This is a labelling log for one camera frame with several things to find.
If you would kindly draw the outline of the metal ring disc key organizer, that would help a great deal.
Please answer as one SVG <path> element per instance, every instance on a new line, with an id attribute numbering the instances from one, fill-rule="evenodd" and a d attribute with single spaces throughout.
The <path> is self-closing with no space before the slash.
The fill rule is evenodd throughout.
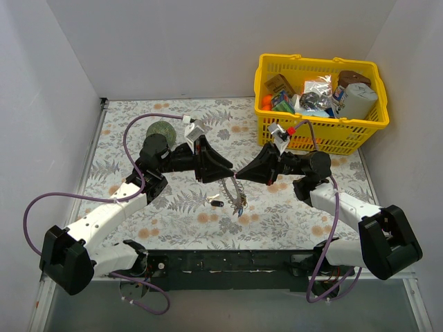
<path id="1" fill-rule="evenodd" d="M 243 185 L 233 176 L 219 180 L 219 186 L 228 204 L 233 208 L 233 215 L 240 218 L 248 205 Z"/>

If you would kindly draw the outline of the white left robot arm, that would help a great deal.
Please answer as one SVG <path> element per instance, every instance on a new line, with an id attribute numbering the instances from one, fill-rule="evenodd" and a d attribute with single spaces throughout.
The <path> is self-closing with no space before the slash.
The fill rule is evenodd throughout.
<path id="1" fill-rule="evenodd" d="M 143 142 L 136 160 L 141 171 L 132 172 L 114 193 L 110 203 L 61 229 L 54 225 L 44 237 L 39 267 L 69 295 L 84 290 L 97 276 L 122 272 L 138 277 L 147 270 L 147 250 L 133 240 L 107 249 L 100 244 L 127 217 L 148 206 L 168 184 L 170 172 L 193 171 L 201 183 L 233 176 L 233 165 L 201 135 L 192 146 L 171 150 L 165 136 L 155 133 Z"/>

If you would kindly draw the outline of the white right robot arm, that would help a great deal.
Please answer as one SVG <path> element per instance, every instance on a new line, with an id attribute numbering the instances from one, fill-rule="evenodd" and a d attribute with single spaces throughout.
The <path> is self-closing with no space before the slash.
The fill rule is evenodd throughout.
<path id="1" fill-rule="evenodd" d="M 236 174 L 240 180 L 265 185 L 272 185 L 279 175 L 297 175 L 293 190 L 299 201 L 332 215 L 358 233 L 357 240 L 333 237 L 316 245 L 312 256 L 297 261 L 294 267 L 322 275 L 341 266 L 359 267 L 387 280 L 419 261 L 422 248 L 404 211 L 396 205 L 379 207 L 340 192 L 331 178 L 331 165 L 325 152 L 299 155 L 280 152 L 273 143 L 267 143 Z"/>

